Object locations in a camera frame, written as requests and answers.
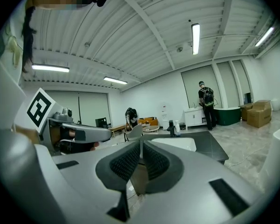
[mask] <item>floor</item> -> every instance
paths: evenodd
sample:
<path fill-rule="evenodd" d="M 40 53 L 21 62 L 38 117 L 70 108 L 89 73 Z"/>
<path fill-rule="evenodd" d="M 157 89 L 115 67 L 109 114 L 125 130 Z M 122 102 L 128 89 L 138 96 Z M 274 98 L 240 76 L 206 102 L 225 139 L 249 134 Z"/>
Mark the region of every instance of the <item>floor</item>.
<path fill-rule="evenodd" d="M 217 126 L 211 134 L 229 156 L 225 166 L 262 191 L 258 175 L 266 160 L 273 133 L 278 129 L 280 129 L 280 111 L 273 112 L 271 122 L 261 128 L 255 128 L 243 121 L 230 126 Z M 187 131 L 181 130 L 181 133 L 205 130 L 206 126 L 196 126 L 189 128 Z M 159 134 L 167 133 L 169 134 L 168 131 L 159 130 Z M 98 148 L 113 146 L 121 142 L 124 142 L 123 133 L 116 133 L 115 137 L 101 143 Z M 130 214 L 133 216 L 140 208 L 145 197 L 135 194 L 130 181 L 126 189 Z"/>

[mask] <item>orange sofa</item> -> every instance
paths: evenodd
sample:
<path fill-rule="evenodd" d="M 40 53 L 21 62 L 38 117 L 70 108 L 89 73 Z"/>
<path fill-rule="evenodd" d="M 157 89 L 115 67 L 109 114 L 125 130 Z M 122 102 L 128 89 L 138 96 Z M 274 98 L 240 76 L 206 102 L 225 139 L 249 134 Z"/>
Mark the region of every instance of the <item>orange sofa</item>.
<path fill-rule="evenodd" d="M 154 117 L 149 118 L 143 118 L 138 120 L 138 124 L 142 124 L 142 126 L 157 126 L 158 125 L 158 119 L 155 119 Z"/>

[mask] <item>white trash bin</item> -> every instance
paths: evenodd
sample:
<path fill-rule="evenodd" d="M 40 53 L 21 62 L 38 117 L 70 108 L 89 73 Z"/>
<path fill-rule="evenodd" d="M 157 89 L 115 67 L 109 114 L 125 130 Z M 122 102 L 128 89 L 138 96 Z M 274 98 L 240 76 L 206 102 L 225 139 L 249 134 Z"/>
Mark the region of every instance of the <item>white trash bin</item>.
<path fill-rule="evenodd" d="M 274 98 L 271 100 L 271 106 L 273 111 L 280 110 L 280 100 L 277 98 Z"/>

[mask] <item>wooden bench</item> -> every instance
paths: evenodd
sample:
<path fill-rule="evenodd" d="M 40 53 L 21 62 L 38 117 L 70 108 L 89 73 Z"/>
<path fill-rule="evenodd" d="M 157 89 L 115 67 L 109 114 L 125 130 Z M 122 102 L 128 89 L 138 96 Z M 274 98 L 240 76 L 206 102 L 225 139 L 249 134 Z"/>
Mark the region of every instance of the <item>wooden bench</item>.
<path fill-rule="evenodd" d="M 112 127 L 112 128 L 109 128 L 112 132 L 113 132 L 113 135 L 115 137 L 115 131 L 118 131 L 118 130 L 125 130 L 126 131 L 126 125 L 118 125 L 118 126 L 115 126 L 115 127 Z"/>

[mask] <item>ceiling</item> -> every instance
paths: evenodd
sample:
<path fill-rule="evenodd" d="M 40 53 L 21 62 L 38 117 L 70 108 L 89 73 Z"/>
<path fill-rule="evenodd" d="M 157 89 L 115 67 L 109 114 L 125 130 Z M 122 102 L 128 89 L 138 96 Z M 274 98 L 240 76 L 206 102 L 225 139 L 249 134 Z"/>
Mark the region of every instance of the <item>ceiling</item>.
<path fill-rule="evenodd" d="M 81 10 L 36 9 L 30 23 L 37 30 L 34 63 L 66 66 L 70 72 L 29 69 L 23 78 L 125 90 L 198 62 L 259 54 L 263 47 L 254 45 L 274 21 L 262 0 L 108 0 L 103 7 Z M 201 31 L 195 56 L 194 23 Z"/>

